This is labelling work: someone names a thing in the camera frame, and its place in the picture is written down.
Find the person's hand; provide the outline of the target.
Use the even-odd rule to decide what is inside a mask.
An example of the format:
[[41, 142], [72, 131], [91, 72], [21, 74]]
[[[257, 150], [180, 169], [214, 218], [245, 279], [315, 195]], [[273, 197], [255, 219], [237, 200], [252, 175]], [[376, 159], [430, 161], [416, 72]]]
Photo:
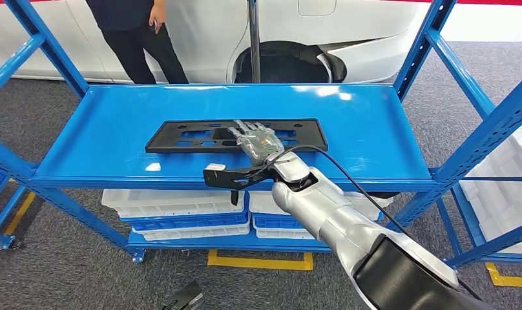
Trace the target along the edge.
[[155, 34], [158, 34], [160, 28], [166, 20], [165, 1], [154, 0], [151, 12], [149, 15], [149, 26]]

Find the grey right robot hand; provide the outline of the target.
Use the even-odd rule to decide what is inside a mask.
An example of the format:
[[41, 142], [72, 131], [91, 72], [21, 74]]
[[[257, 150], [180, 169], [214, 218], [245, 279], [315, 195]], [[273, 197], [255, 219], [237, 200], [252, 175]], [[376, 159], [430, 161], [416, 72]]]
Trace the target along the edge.
[[263, 165], [268, 157], [284, 152], [284, 146], [275, 131], [259, 122], [250, 123], [235, 119], [236, 127], [228, 127], [236, 144], [245, 152], [253, 166]]

